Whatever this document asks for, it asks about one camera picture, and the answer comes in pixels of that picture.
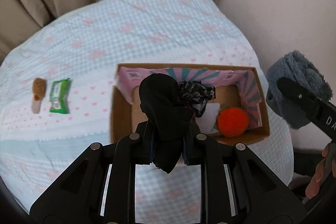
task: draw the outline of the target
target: bedsheet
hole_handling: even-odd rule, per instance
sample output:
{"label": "bedsheet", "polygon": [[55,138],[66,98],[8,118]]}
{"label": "bedsheet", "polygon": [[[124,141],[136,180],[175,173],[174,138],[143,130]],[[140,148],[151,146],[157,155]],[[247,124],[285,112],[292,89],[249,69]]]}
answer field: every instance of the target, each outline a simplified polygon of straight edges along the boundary
{"label": "bedsheet", "polygon": [[[44,27],[0,67],[0,175],[28,211],[38,196],[91,143],[109,143],[118,63],[201,63],[257,68],[251,45],[212,0],[102,0]],[[51,114],[45,98],[30,111],[36,77],[73,80],[70,114]],[[288,184],[293,150],[287,124],[268,108],[270,137],[249,147]],[[169,177],[137,166],[136,217],[142,223],[197,223],[199,167]]]}

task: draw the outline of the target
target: green wrapper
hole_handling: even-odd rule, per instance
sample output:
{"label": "green wrapper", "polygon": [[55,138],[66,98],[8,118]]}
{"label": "green wrapper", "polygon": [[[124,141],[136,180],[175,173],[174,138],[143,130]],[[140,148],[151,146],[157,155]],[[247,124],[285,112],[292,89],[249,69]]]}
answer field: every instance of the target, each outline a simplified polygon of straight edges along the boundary
{"label": "green wrapper", "polygon": [[51,107],[49,112],[68,114],[68,102],[67,97],[69,93],[71,80],[63,79],[52,83],[50,91],[50,103]]}

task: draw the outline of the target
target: small screw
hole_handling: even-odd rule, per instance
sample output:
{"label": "small screw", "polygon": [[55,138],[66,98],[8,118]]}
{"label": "small screw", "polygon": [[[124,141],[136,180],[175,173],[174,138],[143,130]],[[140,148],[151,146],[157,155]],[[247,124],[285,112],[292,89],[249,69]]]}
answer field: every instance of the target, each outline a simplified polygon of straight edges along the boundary
{"label": "small screw", "polygon": [[245,146],[243,143],[237,143],[237,144],[236,144],[236,148],[237,148],[238,150],[243,151],[243,150],[245,150],[246,146]]}
{"label": "small screw", "polygon": [[137,140],[140,138],[140,135],[138,133],[132,133],[131,135],[129,135],[129,138],[131,140]]}
{"label": "small screw", "polygon": [[207,136],[204,134],[197,134],[196,138],[200,141],[204,141],[207,138]]}
{"label": "small screw", "polygon": [[97,149],[100,148],[100,143],[92,143],[92,144],[90,145],[90,148],[91,148],[92,150],[97,150]]}

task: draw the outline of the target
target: orange pom-pom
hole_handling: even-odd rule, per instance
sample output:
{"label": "orange pom-pom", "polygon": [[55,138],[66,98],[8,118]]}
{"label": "orange pom-pom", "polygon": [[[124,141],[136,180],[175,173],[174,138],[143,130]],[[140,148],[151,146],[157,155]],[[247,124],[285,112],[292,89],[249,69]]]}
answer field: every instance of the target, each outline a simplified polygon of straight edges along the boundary
{"label": "orange pom-pom", "polygon": [[245,132],[249,124],[247,113],[238,107],[220,111],[217,127],[225,137],[237,137]]}

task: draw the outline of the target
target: wall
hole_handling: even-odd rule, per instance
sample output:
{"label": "wall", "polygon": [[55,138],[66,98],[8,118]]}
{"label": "wall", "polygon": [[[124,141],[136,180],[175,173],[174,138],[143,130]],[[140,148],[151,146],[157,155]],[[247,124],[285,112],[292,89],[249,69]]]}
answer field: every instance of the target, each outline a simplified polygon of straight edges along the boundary
{"label": "wall", "polygon": [[[219,7],[250,41],[265,72],[298,49],[336,94],[336,0],[221,0]],[[291,133],[298,148],[321,150],[330,141],[313,124]]]}

